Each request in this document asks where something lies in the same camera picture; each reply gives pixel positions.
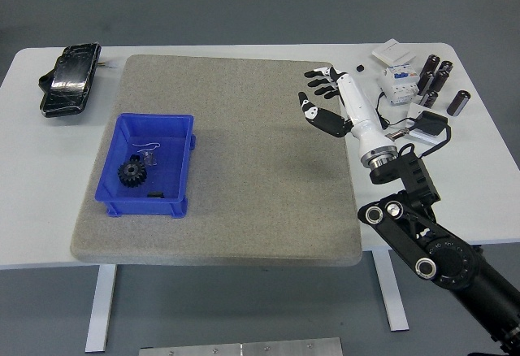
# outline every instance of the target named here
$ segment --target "power adapter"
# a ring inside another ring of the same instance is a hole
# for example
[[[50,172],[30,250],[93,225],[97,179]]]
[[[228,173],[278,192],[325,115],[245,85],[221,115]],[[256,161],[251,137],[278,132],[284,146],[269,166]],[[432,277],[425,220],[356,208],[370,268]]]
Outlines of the power adapter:
[[[439,135],[448,125],[448,118],[430,111],[422,111],[409,130],[420,130],[428,135]]]

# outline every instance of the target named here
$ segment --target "black gear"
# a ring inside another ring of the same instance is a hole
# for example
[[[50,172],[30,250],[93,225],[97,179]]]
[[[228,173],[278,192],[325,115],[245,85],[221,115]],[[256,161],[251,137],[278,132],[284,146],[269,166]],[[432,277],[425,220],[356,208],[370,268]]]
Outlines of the black gear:
[[[145,164],[140,161],[138,155],[133,155],[129,161],[119,167],[117,176],[125,187],[138,187],[146,180]]]

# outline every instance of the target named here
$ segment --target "white robotic forearm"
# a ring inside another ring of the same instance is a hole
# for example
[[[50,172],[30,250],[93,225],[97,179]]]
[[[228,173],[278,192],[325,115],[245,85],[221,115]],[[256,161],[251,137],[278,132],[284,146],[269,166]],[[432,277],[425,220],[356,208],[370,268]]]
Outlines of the white robotic forearm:
[[[363,166],[371,170],[397,156],[397,148],[384,135],[375,108],[350,74],[337,72],[334,67],[323,67],[307,72],[305,76],[322,77],[311,81],[309,86],[325,85],[315,94],[323,94],[325,98],[339,96],[348,116],[345,121],[333,112],[316,107],[305,93],[300,92],[301,109],[309,123],[335,137],[351,132],[359,140],[359,158]]]

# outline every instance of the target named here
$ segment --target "screw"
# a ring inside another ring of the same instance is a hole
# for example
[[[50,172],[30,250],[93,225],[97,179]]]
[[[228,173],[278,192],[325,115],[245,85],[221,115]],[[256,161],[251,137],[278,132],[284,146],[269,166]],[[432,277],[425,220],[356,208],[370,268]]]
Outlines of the screw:
[[[389,203],[387,206],[387,212],[391,217],[396,218],[401,213],[401,208],[397,203]]]

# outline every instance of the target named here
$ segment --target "black arm segment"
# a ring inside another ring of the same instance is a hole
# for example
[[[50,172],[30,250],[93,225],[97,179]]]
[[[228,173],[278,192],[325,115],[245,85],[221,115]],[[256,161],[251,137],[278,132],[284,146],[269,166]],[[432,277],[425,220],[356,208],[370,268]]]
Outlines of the black arm segment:
[[[504,352],[520,356],[520,292],[486,262],[479,247],[436,222],[431,204],[440,197],[424,162],[413,152],[403,154],[370,178],[374,184],[401,178],[405,190],[363,206],[357,217],[420,278],[449,290]]]

